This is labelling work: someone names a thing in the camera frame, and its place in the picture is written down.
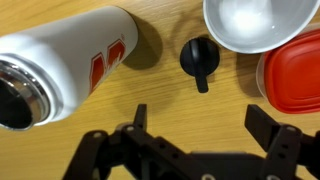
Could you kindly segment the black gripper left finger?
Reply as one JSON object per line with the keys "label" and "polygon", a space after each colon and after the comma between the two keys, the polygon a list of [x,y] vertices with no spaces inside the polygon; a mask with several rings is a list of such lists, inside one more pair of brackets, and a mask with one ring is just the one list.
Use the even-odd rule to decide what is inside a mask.
{"label": "black gripper left finger", "polygon": [[136,180],[187,180],[177,162],[179,152],[146,128],[147,105],[139,104],[133,122],[119,125],[113,134],[87,132],[63,180],[107,180],[116,166],[124,166]]}

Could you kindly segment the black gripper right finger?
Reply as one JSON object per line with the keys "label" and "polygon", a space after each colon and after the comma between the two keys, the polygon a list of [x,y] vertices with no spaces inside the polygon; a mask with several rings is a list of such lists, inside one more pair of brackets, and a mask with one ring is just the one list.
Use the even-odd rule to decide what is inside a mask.
{"label": "black gripper right finger", "polygon": [[293,125],[276,122],[254,104],[247,106],[244,125],[267,153],[258,180],[298,180],[298,165],[320,180],[319,131],[314,136],[306,135]]}

